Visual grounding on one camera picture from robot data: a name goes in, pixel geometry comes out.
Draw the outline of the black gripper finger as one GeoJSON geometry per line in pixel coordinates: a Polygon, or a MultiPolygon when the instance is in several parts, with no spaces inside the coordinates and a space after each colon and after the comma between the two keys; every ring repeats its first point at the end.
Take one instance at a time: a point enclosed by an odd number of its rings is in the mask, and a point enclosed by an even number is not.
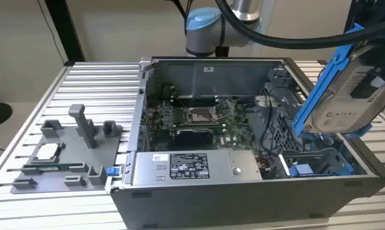
{"type": "Polygon", "coordinates": [[[370,98],[372,93],[378,90],[370,83],[359,83],[350,93],[351,98],[370,98]]]}

